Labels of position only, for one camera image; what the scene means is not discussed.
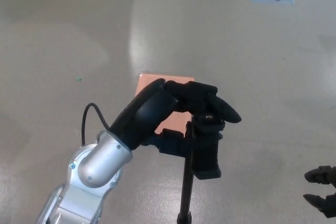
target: tripod stand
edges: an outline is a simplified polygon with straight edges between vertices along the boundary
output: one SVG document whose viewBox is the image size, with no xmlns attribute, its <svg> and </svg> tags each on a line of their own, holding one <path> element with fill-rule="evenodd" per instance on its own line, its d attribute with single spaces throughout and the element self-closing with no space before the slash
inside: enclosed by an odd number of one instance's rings
<svg viewBox="0 0 336 224">
<path fill-rule="evenodd" d="M 190 203 L 194 176 L 198 179 L 220 178 L 218 166 L 219 133 L 224 129 L 225 122 L 213 114 L 196 114 L 186 125 L 186 133 L 164 129 L 155 134 L 143 145 L 154 145 L 160 153 L 185 158 L 181 207 L 177 224 L 191 224 Z"/>
</svg>

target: gray floor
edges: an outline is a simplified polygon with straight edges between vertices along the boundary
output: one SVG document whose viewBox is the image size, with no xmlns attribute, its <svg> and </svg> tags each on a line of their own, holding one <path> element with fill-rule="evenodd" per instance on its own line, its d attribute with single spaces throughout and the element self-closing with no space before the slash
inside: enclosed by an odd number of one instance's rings
<svg viewBox="0 0 336 224">
<path fill-rule="evenodd" d="M 112 122 L 142 70 L 218 86 L 243 118 L 220 143 L 222 178 L 195 182 L 195 224 L 334 223 L 302 197 L 335 192 L 303 177 L 336 165 L 334 3 L 0 0 L 0 223 L 34 222 L 66 179 L 85 105 Z M 175 223 L 182 170 L 140 148 L 101 223 Z"/>
</svg>

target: robotic arm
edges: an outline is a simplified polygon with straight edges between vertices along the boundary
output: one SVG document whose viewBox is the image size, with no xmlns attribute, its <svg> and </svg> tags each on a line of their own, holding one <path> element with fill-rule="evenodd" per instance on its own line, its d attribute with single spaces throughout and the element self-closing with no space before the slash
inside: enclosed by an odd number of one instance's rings
<svg viewBox="0 0 336 224">
<path fill-rule="evenodd" d="M 336 167 L 320 166 L 317 169 L 307 172 L 305 178 L 310 183 L 323 185 L 332 184 L 336 187 Z M 336 217 L 336 194 L 328 195 L 325 199 L 312 194 L 305 194 L 303 197 L 327 218 Z"/>
<path fill-rule="evenodd" d="M 158 79 L 150 83 L 108 130 L 98 134 L 96 143 L 76 151 L 69 162 L 66 183 L 51 193 L 37 224 L 97 224 L 104 199 L 118 184 L 122 167 L 133 158 L 132 151 L 141 144 L 153 144 L 162 153 L 184 157 L 192 149 L 203 148 L 202 155 L 208 153 L 212 159 L 200 159 L 202 162 L 194 164 L 196 177 L 220 177 L 217 151 L 221 136 L 216 133 L 223 130 L 225 121 L 238 123 L 241 118 L 216 96 L 217 91 L 214 86 L 197 82 L 180 84 Z M 169 130 L 154 134 L 174 111 L 193 115 L 193 134 L 188 138 Z M 195 141 L 195 135 L 211 136 L 214 143 L 200 143 L 200 138 Z"/>
</svg>

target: pink card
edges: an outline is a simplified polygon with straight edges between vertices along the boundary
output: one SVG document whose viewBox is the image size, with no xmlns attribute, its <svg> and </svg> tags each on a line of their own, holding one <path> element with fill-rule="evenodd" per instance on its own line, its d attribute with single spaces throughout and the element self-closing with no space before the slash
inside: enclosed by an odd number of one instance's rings
<svg viewBox="0 0 336 224">
<path fill-rule="evenodd" d="M 159 78 L 163 78 L 166 81 L 176 81 L 178 83 L 187 83 L 189 81 L 194 81 L 193 77 L 181 77 L 181 76 L 162 76 L 159 74 L 150 74 L 143 73 L 139 77 L 137 91 L 135 95 L 137 95 L 144 87 L 146 87 L 152 81 L 155 81 Z M 191 115 L 189 112 L 178 113 L 173 112 L 165 121 L 163 121 L 159 127 L 156 129 L 156 133 L 160 134 L 162 129 L 170 129 L 174 131 L 180 131 L 183 134 L 185 133 L 185 124 L 191 120 Z"/>
</svg>

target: black cable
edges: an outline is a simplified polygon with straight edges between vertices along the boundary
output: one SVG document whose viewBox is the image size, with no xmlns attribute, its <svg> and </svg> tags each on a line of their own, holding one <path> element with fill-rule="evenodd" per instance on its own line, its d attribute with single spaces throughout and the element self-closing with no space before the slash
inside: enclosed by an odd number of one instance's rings
<svg viewBox="0 0 336 224">
<path fill-rule="evenodd" d="M 98 116 L 99 116 L 99 119 L 100 121 L 102 122 L 102 124 L 104 125 L 105 129 L 106 130 L 109 130 L 110 126 L 107 124 L 107 122 L 105 121 L 105 118 L 104 116 L 102 115 L 100 109 L 98 108 L 98 106 L 91 102 L 89 103 L 86 107 L 85 107 L 85 110 L 84 110 L 84 113 L 83 113 L 83 118 L 82 118 L 82 128 L 81 128 L 81 133 L 82 133 L 82 146 L 85 145 L 85 122 L 86 122 L 86 116 L 88 114 L 88 111 L 89 111 L 89 108 L 90 107 L 94 107 L 94 109 L 96 110 Z"/>
</svg>

